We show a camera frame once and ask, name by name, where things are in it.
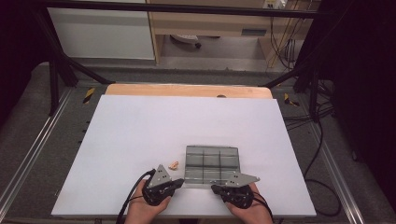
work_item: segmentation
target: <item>person's right hand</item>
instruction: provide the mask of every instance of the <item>person's right hand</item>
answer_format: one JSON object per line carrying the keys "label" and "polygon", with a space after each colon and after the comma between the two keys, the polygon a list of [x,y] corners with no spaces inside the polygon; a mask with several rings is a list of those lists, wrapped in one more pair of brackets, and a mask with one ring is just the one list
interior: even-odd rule
{"label": "person's right hand", "polygon": [[[253,192],[260,194],[254,183],[249,185]],[[273,223],[270,213],[259,202],[253,201],[252,205],[247,209],[238,208],[231,203],[226,203],[225,205],[234,216],[239,217],[245,224]]]}

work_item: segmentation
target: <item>gray floor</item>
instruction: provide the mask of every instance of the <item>gray floor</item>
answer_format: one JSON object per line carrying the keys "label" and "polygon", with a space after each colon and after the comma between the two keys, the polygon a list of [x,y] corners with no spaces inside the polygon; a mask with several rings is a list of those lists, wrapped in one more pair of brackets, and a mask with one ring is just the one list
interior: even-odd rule
{"label": "gray floor", "polygon": [[[123,68],[93,67],[92,70],[103,77],[122,82],[247,86],[266,83],[285,70],[279,66],[271,72],[268,70],[265,72],[267,68],[262,54],[257,51],[257,40],[251,38],[204,37],[202,44],[200,51],[197,51],[192,49],[193,46],[177,43],[168,38],[165,41],[162,64],[157,66],[137,64],[134,65],[135,68],[131,68],[131,65]],[[99,97],[106,89],[105,86],[94,85],[95,93],[90,102],[84,105],[82,100],[87,89],[92,85],[92,81],[83,75],[80,77],[84,80],[73,89],[64,113],[43,147],[14,203],[9,207],[5,223],[11,220],[16,221],[16,218],[23,218],[19,221],[26,223],[44,223],[49,219],[50,222],[54,222],[55,219],[61,221],[50,215],[51,208],[56,201],[55,194],[62,187],[78,152],[78,141],[84,137],[83,130],[89,127],[86,121],[91,119]],[[298,95],[292,91],[292,83],[293,79],[272,89],[284,117],[304,115],[300,106],[284,104],[285,92],[290,95],[290,99],[294,101],[299,99]],[[37,67],[24,95],[6,124],[0,129],[1,192],[7,187],[48,118],[50,110],[48,84],[48,69],[45,66]],[[365,221],[367,223],[396,223],[394,211],[389,207],[387,199],[375,183],[367,166],[351,159],[350,148],[337,119],[329,116],[322,120],[322,124],[326,142],[342,170]],[[315,153],[317,147],[315,136],[309,125],[293,129],[289,131],[289,135],[303,171]],[[332,185],[320,155],[308,173],[308,177]],[[336,200],[329,191],[310,183],[307,186],[317,209],[325,212],[332,212],[336,209]],[[206,221],[206,223],[212,222],[219,223],[219,220]],[[230,223],[230,220],[222,220],[222,222]],[[348,218],[342,210],[335,217],[318,215],[299,220],[285,220],[285,223],[293,222],[348,223]]]}

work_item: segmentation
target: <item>wooden desk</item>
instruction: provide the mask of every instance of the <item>wooden desk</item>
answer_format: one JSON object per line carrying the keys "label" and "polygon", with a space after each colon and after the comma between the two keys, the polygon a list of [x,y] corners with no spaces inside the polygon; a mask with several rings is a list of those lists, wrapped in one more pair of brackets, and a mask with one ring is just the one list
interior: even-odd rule
{"label": "wooden desk", "polygon": [[[256,185],[275,217],[315,216],[277,101],[271,98],[268,89],[257,87],[110,85],[52,214],[116,217],[139,176],[179,161],[169,175],[183,178],[186,146],[207,145],[239,148],[241,172],[262,179]],[[184,184],[159,217],[233,215],[210,186]]]}
{"label": "wooden desk", "polygon": [[[177,4],[200,5],[218,7],[254,7],[263,8],[263,0],[146,0],[149,4]],[[285,9],[289,10],[316,10],[319,1],[289,0]],[[244,29],[266,30],[266,35],[248,35],[259,38],[265,60],[273,67],[276,63],[276,53],[271,45],[270,18],[230,16],[230,15],[205,15],[189,13],[150,12],[150,29],[153,40],[154,54],[157,63],[160,63],[165,35],[208,35],[208,36],[242,36]],[[298,19],[274,18],[273,33],[276,43],[283,46],[290,38],[294,24]],[[292,38],[304,40],[311,26],[312,20],[305,20],[298,25],[299,32]]]}

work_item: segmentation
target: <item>white table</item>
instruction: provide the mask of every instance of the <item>white table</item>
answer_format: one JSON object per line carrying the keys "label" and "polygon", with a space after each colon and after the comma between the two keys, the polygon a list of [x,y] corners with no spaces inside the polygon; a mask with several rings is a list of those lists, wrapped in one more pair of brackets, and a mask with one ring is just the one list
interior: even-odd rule
{"label": "white table", "polygon": [[[103,95],[52,210],[115,217],[135,181],[159,164],[183,177],[187,145],[239,148],[275,217],[316,215],[276,100]],[[178,189],[159,217],[232,217],[210,188]]]}

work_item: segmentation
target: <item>black metal frame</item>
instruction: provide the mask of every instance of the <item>black metal frame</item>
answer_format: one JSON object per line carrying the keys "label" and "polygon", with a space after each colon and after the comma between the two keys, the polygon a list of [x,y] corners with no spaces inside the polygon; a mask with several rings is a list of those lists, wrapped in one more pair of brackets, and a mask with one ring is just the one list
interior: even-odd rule
{"label": "black metal frame", "polygon": [[[302,18],[302,19],[321,19],[334,20],[336,11],[299,11],[299,10],[274,10],[265,8],[243,8],[243,7],[207,7],[207,6],[185,6],[185,5],[163,5],[163,4],[139,4],[139,3],[115,3],[115,2],[94,2],[94,1],[70,1],[70,0],[33,0],[29,2],[29,7],[35,20],[40,26],[41,31],[45,34],[49,43],[52,60],[50,64],[51,75],[51,111],[50,115],[58,107],[58,83],[57,73],[60,74],[66,86],[76,86],[78,79],[71,67],[99,81],[102,84],[111,84],[113,81],[107,80],[96,75],[93,71],[83,65],[73,61],[63,51],[62,46],[57,40],[56,35],[51,31],[42,16],[42,9],[46,7],[57,8],[77,8],[77,9],[100,9],[100,10],[117,10],[117,11],[146,11],[146,12],[172,12],[172,13],[195,13],[195,14],[217,14],[217,15],[236,15],[236,16],[260,16],[260,17],[282,17],[282,18]],[[304,63],[297,64],[292,71],[288,72],[272,82],[261,85],[261,87],[273,88],[290,77],[296,77],[302,71],[306,71],[315,63],[314,57],[321,53],[321,48],[316,48],[311,57]]]}

